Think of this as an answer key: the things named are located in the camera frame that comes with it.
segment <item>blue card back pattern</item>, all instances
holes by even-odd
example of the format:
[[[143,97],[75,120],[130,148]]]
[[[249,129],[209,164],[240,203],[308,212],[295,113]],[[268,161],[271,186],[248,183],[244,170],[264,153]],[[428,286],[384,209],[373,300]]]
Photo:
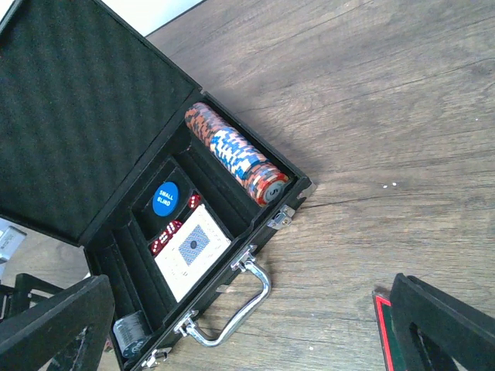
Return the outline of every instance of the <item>blue card back pattern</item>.
[[[201,254],[206,246],[210,243],[210,239],[204,233],[201,226],[196,226],[193,232],[179,246],[179,252],[186,261],[187,266],[190,266],[194,260]]]

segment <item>red border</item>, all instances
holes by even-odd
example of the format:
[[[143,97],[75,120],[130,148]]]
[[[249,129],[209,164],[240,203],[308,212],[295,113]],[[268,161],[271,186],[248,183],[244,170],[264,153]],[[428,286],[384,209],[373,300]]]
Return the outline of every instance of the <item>red border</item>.
[[[377,313],[378,313],[378,321],[380,322],[380,331],[381,331],[381,336],[384,340],[384,351],[385,351],[385,358],[387,359],[387,366],[388,366],[388,371],[394,371],[394,364],[392,363],[392,355],[390,353],[390,346],[388,345],[388,336],[387,336],[387,328],[385,327],[385,319],[384,319],[384,313],[381,308],[382,305],[387,305],[389,307],[392,306],[389,300],[382,298],[381,296],[376,295],[375,296],[377,300]]]

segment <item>open briefcase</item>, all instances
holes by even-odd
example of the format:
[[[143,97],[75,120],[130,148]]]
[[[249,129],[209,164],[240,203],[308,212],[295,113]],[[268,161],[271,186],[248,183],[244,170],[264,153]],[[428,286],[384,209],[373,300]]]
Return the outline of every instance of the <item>open briefcase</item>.
[[[254,255],[314,185],[98,0],[17,1],[0,32],[1,217],[109,277],[122,369],[226,341],[271,289]],[[194,320],[242,271],[263,289],[212,339]]]

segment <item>black tray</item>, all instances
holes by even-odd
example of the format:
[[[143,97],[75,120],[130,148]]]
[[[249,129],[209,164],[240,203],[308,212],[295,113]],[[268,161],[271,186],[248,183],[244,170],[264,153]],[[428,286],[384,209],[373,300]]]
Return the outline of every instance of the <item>black tray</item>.
[[[181,332],[196,334],[185,329],[188,315],[201,315],[219,286],[250,267],[244,253],[255,255],[289,224],[312,183],[102,2],[15,5],[0,27],[0,216],[84,246],[90,272],[110,279],[114,321],[143,310],[152,337],[140,356],[127,360],[116,350],[122,369],[137,369]],[[256,204],[187,129],[184,114],[196,102],[289,176],[276,200]],[[149,253],[166,225],[149,200],[168,177],[186,194],[198,192],[232,239],[179,303]],[[177,215],[188,213],[179,205]]]

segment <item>deck of cards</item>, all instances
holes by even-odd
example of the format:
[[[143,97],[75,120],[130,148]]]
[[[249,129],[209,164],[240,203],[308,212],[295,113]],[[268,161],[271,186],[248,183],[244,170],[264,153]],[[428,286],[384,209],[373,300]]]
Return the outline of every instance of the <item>deck of cards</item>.
[[[230,240],[205,206],[199,205],[166,249],[155,258],[177,302],[187,295],[229,245]]]

